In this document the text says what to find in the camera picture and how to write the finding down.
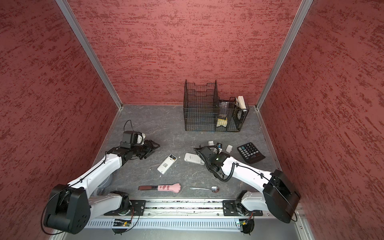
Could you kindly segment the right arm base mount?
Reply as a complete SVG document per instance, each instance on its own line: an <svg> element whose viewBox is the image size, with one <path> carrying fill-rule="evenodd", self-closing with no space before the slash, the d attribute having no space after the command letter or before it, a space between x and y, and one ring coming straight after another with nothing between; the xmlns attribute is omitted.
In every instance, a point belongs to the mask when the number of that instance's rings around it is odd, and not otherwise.
<svg viewBox="0 0 384 240"><path fill-rule="evenodd" d="M223 205L223 213L226 217L261 217L263 216L263 212L260 210L249 211L247 210L240 202L224 200L222 202Z"/></svg>

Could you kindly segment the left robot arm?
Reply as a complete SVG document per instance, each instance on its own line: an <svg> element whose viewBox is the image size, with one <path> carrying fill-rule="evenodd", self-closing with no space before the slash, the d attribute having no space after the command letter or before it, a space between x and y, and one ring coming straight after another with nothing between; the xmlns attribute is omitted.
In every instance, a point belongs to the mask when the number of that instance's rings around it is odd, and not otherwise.
<svg viewBox="0 0 384 240"><path fill-rule="evenodd" d="M66 185L56 185L42 212L41 229L77 234L90 220L106 213L133 217L134 208L127 193L113 191L105 196L93 196L93 193L129 160L146 159L159 147L152 140L145 140L137 146L122 143L105 152L103 159L77 179Z"/></svg>

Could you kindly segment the grey white remote control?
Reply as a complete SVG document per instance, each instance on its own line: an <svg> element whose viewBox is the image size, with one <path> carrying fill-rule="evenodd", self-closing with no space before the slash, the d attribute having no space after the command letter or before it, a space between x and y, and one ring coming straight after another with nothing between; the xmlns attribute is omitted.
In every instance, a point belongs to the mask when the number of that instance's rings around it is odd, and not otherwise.
<svg viewBox="0 0 384 240"><path fill-rule="evenodd" d="M184 161L198 165L205 165L205 162L198 155L191 153L185 154Z"/></svg>

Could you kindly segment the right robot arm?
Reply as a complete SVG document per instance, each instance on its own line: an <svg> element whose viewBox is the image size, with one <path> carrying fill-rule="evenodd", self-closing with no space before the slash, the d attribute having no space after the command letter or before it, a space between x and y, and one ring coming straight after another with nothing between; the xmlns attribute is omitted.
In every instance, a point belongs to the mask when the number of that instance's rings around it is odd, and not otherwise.
<svg viewBox="0 0 384 240"><path fill-rule="evenodd" d="M268 211L283 223L297 221L296 208L301 195L294 184L280 170L262 171L220 152L216 146L195 148L194 151L205 163L206 169L216 179L226 183L235 178L262 194L253 197L246 191L240 197L240 206L247 211Z"/></svg>

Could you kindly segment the white air conditioner remote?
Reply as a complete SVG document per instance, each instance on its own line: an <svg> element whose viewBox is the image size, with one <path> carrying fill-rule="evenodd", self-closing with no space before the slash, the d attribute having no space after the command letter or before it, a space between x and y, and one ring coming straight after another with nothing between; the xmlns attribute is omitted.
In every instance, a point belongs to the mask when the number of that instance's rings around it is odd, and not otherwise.
<svg viewBox="0 0 384 240"><path fill-rule="evenodd" d="M173 154L170 154L160 165L159 167L157 168L157 170L161 173L161 174L165 174L166 171L173 165L173 163L175 163L175 161L177 160L178 158L173 155Z"/></svg>

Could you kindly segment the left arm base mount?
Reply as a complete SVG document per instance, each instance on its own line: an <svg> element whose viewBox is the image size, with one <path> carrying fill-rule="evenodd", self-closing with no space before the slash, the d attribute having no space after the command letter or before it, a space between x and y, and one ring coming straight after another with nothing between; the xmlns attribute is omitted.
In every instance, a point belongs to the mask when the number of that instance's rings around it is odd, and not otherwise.
<svg viewBox="0 0 384 240"><path fill-rule="evenodd" d="M130 207L126 211L115 210L105 213L104 216L118 216L118 217L128 217L128 216L143 216L146 200L130 200Z"/></svg>

